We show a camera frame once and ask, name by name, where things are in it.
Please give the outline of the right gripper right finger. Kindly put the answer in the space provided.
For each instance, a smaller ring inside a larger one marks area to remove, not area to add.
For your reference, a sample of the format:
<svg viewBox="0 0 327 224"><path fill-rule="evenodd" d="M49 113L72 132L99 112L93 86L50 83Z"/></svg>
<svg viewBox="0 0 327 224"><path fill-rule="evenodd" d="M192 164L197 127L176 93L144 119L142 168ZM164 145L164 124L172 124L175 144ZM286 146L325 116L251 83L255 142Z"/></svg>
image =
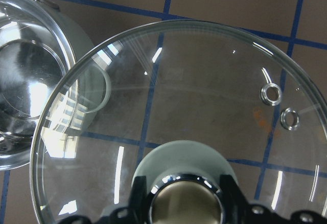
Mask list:
<svg viewBox="0 0 327 224"><path fill-rule="evenodd" d="M326 223L325 217L313 211L296 211L286 219L263 205L249 203L231 175L220 176L220 189L227 223Z"/></svg>

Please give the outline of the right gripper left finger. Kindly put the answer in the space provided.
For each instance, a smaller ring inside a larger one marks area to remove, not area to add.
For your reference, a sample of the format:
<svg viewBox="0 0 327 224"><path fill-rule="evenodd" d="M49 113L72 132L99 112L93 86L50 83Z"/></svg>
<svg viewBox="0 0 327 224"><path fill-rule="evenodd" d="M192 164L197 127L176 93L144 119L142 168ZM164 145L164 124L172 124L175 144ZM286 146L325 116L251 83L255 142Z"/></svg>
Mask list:
<svg viewBox="0 0 327 224"><path fill-rule="evenodd" d="M100 217L95 223L145 223L145 203L147 197L147 178L137 176L132 184L128 204L117 207L109 214Z"/></svg>

